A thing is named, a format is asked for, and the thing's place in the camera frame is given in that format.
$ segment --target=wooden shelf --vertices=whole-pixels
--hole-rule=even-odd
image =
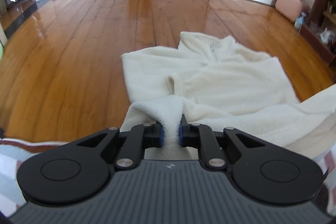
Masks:
[[[336,65],[336,54],[332,53],[306,24],[302,25],[300,34],[318,52],[321,58],[328,63],[328,65]]]
[[[336,26],[336,17],[334,17],[330,12],[324,11],[323,15],[328,18]]]

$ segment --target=striped fabric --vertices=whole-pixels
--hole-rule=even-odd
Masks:
[[[317,164],[321,167],[327,178],[324,181],[329,193],[327,212],[336,216],[336,144],[322,155],[316,157]]]
[[[58,147],[64,142],[30,143],[17,139],[0,139],[0,211],[9,217],[26,201],[16,181],[20,165],[30,157]]]
[[[16,181],[16,172],[20,165],[30,157],[53,149],[63,142],[29,143],[16,139],[0,140],[0,211],[9,217],[26,201]],[[336,144],[313,160],[323,173],[328,173],[325,185],[329,192],[327,212],[336,215]]]

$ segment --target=wooden floor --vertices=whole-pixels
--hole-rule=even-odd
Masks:
[[[305,100],[331,70],[273,8],[247,0],[51,0],[11,37],[0,62],[6,137],[71,141],[120,126],[129,101],[121,54],[177,47],[181,31],[277,56]]]
[[[18,18],[19,15],[21,15],[25,10],[29,8],[30,5],[35,3],[34,0],[27,0],[20,2],[16,5],[14,5],[12,8],[10,8],[7,12],[5,12],[0,17],[0,22],[2,28],[5,30],[7,27],[14,21],[16,18]]]

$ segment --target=pink case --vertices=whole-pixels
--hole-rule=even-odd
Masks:
[[[287,17],[291,22],[295,22],[305,8],[302,0],[277,0],[275,9]]]

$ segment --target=green object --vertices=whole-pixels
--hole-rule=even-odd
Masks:
[[[0,60],[2,59],[3,56],[3,45],[0,43]]]

